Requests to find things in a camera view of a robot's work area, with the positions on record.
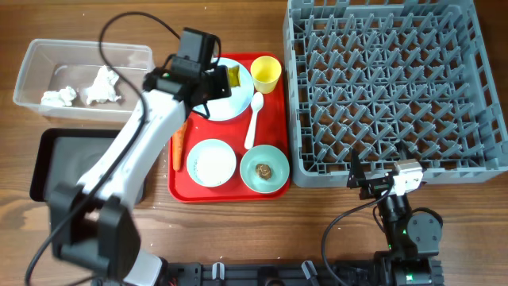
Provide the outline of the brown food scrap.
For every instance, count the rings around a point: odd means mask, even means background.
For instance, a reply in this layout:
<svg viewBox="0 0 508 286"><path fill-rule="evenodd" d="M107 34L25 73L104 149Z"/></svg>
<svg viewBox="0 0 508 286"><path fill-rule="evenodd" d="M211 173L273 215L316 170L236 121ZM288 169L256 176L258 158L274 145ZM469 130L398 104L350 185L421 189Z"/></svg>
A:
<svg viewBox="0 0 508 286"><path fill-rule="evenodd" d="M257 164L255 171L259 178L263 180L271 179L271 168L268 164Z"/></svg>

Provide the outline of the white plastic spoon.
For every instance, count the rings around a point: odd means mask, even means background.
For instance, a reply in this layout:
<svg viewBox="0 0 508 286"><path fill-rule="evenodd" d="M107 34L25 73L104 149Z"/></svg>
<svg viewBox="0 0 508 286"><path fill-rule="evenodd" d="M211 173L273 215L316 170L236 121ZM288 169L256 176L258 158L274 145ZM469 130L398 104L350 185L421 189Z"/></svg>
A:
<svg viewBox="0 0 508 286"><path fill-rule="evenodd" d="M264 106L264 96L262 93L256 92L253 95L252 101L250 104L250 107L252 109L252 116L251 116L251 120L250 120L250 123L248 126L248 131L246 133L246 137L244 140L244 147L246 149L251 149L254 145L257 116L258 116L258 113L263 108L263 106Z"/></svg>

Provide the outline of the green bowl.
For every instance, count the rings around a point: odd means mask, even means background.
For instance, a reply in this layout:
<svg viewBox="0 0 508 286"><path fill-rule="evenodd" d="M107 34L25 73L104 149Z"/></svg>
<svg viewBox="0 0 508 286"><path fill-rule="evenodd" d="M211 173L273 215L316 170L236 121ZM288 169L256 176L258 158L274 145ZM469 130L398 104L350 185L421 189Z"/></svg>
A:
<svg viewBox="0 0 508 286"><path fill-rule="evenodd" d="M271 194L288 182L290 165L286 155L272 145L258 145L243 155L241 179L254 192Z"/></svg>

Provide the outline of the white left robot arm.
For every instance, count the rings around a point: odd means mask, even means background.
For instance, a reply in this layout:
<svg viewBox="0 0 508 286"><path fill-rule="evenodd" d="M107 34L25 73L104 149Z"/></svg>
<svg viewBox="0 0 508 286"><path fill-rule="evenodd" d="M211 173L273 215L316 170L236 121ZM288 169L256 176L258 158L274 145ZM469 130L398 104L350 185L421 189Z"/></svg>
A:
<svg viewBox="0 0 508 286"><path fill-rule="evenodd" d="M132 115L99 161L74 186L58 184L49 196L53 257L100 278L157 285L162 258L144 251L132 211L144 178L162 147L195 106L225 99L234 82L220 60L176 57L169 69L145 77Z"/></svg>

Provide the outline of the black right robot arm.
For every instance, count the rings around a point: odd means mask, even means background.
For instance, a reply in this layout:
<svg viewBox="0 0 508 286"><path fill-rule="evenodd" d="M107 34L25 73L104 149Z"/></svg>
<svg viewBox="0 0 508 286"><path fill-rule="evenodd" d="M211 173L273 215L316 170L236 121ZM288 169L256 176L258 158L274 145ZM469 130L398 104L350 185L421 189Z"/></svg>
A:
<svg viewBox="0 0 508 286"><path fill-rule="evenodd" d="M374 199L388 251L375 253L373 285L442 285L440 252L443 218L429 208L410 206L407 195L423 184L425 168L402 142L401 157L384 176L368 179L359 153L352 150L347 186L360 189L360 199Z"/></svg>

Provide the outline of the large light blue plate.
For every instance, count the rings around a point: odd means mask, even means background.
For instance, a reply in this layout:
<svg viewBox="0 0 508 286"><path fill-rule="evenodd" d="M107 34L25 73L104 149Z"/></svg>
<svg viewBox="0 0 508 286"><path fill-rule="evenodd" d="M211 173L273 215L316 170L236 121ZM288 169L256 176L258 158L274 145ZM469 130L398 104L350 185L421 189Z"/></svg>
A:
<svg viewBox="0 0 508 286"><path fill-rule="evenodd" d="M250 106L255 91L251 74L238 61L222 57L218 64L225 65L228 68L238 67L240 79L240 86L231 88L232 94L230 97L212 100L207 103L210 112L209 120L222 122L243 113Z"/></svg>

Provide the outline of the yellow plastic cup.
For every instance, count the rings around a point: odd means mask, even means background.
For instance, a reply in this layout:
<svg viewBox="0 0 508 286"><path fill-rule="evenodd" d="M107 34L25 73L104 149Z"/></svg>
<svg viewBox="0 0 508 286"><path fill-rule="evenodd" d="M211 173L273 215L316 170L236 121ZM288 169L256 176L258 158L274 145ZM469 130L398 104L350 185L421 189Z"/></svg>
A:
<svg viewBox="0 0 508 286"><path fill-rule="evenodd" d="M262 94L269 94L279 81L282 66L275 57L260 56L252 62L250 73L255 89Z"/></svg>

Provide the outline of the red serving tray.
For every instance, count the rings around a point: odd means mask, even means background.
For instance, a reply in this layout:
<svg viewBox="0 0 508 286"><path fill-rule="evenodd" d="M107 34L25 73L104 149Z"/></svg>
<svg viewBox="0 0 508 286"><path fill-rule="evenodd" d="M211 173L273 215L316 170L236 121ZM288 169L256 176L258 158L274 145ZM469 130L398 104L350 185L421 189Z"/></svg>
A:
<svg viewBox="0 0 508 286"><path fill-rule="evenodd" d="M182 168L179 171L168 169L168 191L182 203L218 203L235 201L252 201L277 199L284 195L290 179L283 181L283 186L276 191L262 194L250 189L236 170L233 177L222 186L203 187L191 179L187 172L187 157L191 148L205 139L218 139L230 145L237 159L248 151L244 148L244 138L252 110L247 108L241 114L225 122L213 122L192 114L188 119L183 146ZM283 81L280 80L273 92L264 96L264 107L260 111L256 126L255 145L271 145L289 157L286 98Z"/></svg>

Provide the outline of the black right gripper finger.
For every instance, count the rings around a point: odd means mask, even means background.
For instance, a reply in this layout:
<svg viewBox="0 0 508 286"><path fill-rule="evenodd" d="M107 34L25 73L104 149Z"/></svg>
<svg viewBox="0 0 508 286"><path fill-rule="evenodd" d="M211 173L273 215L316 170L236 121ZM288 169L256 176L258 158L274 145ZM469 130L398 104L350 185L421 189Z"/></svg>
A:
<svg viewBox="0 0 508 286"><path fill-rule="evenodd" d="M414 158L414 155L409 151L408 147L403 141L398 141L395 144L395 147L399 154L400 160L411 160Z"/></svg>
<svg viewBox="0 0 508 286"><path fill-rule="evenodd" d="M351 166L348 175L347 187L358 188L365 185L366 176L360 163L358 152L353 149L351 151Z"/></svg>

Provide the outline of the light blue bowl with rice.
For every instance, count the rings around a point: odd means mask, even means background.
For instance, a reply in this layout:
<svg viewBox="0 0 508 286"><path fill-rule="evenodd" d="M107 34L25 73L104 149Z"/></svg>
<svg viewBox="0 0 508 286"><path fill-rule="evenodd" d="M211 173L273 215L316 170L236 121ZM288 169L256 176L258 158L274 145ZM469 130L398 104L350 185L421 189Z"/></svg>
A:
<svg viewBox="0 0 508 286"><path fill-rule="evenodd" d="M218 187L233 176L237 157L224 141L207 139L190 150L186 163L187 173L195 183L202 187Z"/></svg>

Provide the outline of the orange carrot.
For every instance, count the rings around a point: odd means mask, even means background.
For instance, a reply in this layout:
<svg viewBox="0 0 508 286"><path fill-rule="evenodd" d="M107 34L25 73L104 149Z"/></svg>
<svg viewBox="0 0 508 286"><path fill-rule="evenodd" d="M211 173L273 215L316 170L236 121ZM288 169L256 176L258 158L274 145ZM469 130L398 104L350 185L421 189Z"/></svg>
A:
<svg viewBox="0 0 508 286"><path fill-rule="evenodd" d="M182 166L183 146L186 131L187 122L184 122L183 125L171 137L172 169L176 172L180 170Z"/></svg>

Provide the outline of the clear plastic bin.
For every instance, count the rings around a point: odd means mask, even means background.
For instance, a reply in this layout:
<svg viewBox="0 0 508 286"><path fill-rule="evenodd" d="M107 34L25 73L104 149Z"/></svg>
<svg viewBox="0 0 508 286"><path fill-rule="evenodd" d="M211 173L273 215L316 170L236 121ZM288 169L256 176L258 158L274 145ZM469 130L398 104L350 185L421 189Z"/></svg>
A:
<svg viewBox="0 0 508 286"><path fill-rule="evenodd" d="M116 102L87 104L87 88L92 86L103 66L96 42L35 39L22 61L13 102L49 117L126 122L138 97L121 79L114 86L116 94L121 96ZM77 93L71 106L41 103L46 91L59 91L65 87L71 87Z"/></svg>

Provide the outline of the yellow snack wrapper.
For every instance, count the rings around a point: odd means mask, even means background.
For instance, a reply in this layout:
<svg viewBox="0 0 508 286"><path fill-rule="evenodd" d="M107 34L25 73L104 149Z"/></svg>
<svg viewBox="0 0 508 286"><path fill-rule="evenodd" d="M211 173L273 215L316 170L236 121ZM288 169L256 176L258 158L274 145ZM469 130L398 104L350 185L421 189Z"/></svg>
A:
<svg viewBox="0 0 508 286"><path fill-rule="evenodd" d="M240 66L239 65L234 65L234 66L228 67L228 79L229 79L229 86L231 88L239 87L241 85Z"/></svg>

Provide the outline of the grey dishwasher rack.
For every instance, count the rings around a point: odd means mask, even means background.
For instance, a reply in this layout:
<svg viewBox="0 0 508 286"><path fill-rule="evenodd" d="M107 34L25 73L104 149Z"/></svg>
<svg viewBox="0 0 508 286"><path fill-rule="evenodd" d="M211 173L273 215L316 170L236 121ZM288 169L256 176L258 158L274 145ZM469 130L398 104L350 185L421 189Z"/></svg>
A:
<svg viewBox="0 0 508 286"><path fill-rule="evenodd" d="M344 186L404 144L430 184L507 170L507 129L472 1L299 1L283 23L293 181Z"/></svg>

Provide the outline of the black plastic tray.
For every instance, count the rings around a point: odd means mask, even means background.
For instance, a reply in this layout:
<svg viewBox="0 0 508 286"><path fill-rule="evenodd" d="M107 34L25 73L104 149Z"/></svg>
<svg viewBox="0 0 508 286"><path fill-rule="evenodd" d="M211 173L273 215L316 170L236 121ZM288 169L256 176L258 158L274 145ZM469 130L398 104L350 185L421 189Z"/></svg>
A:
<svg viewBox="0 0 508 286"><path fill-rule="evenodd" d="M40 138L29 189L30 198L44 202L57 184L76 185L79 178L98 162L118 134L117 129L45 130Z"/></svg>

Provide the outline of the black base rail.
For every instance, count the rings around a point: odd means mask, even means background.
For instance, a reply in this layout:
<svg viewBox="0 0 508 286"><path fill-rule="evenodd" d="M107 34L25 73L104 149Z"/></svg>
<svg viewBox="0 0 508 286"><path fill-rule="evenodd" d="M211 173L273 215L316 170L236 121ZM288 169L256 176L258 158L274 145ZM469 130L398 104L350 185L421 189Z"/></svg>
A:
<svg viewBox="0 0 508 286"><path fill-rule="evenodd" d="M383 267L373 261L339 261L333 266L348 285L445 284L439 261L424 260L408 266ZM161 285L337 285L323 265L304 261L298 265L170 264Z"/></svg>

